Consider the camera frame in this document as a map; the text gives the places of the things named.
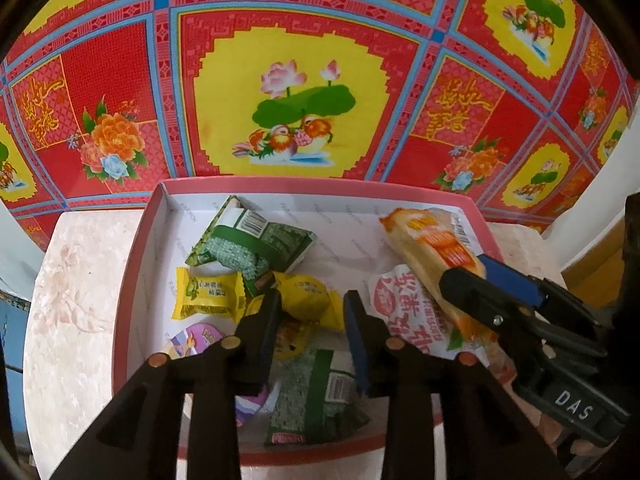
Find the barcode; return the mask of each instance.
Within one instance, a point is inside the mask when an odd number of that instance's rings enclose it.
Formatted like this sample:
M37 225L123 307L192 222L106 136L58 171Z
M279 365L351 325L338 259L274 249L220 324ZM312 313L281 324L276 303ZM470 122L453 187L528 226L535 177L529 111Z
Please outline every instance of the barcode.
M452 215L453 217L453 229L456 234L456 238L460 240L466 247L471 250L471 241L466 236L465 229L462 227L462 222L458 215Z
M262 232L266 229L268 222L260 215L247 211L242 216L240 223L236 226L236 229L240 229L247 234L260 238Z
M355 391L355 380L345 374L329 374L329 383L326 386L326 402L351 402Z

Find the purple snack package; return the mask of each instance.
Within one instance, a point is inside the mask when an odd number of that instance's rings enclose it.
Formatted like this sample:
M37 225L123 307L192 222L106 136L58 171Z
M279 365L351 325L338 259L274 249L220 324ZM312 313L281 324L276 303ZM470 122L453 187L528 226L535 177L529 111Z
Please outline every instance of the purple snack package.
M225 335L209 323L195 323L171 338L177 357L201 354ZM269 396L267 386L257 397L236 397L236 426L239 428L260 410ZM186 397L185 412L191 418L191 396Z

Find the green snack package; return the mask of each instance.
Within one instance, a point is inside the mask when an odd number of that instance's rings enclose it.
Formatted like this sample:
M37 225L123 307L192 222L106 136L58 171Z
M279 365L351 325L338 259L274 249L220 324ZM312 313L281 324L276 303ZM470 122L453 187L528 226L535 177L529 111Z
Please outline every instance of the green snack package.
M238 197L230 196L185 263L196 267L217 261L238 270L247 291L257 296L272 285L272 270L288 272L314 240L316 235L311 231L269 222L244 208Z
M265 444L336 442L370 421L356 404L349 352L307 349L282 365L282 386Z

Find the orange snack package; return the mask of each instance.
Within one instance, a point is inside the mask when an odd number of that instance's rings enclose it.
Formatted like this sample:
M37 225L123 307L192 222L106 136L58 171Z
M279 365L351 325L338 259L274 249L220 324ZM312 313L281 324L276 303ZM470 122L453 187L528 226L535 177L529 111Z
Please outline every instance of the orange snack package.
M444 210L398 208L380 219L393 248L404 257L420 282L458 327L467 341L489 341L495 334L480 322L446 301L440 293L442 273L451 267L464 267L486 277L484 265L451 230L450 213Z

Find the table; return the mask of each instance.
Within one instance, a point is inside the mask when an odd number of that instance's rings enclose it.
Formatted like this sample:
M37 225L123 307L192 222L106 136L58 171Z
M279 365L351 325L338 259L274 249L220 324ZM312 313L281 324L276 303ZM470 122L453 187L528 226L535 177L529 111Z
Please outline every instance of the table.
M24 405L36 466L48 480L111 399L113 328L120 283L142 211L82 211L58 220L36 279L24 345ZM533 229L490 224L505 262L564 285L558 264ZM442 443L442 426L436 428ZM436 460L444 478L443 460ZM331 463L246 468L243 478L372 479L380 450ZM178 478L184 478L184 463Z

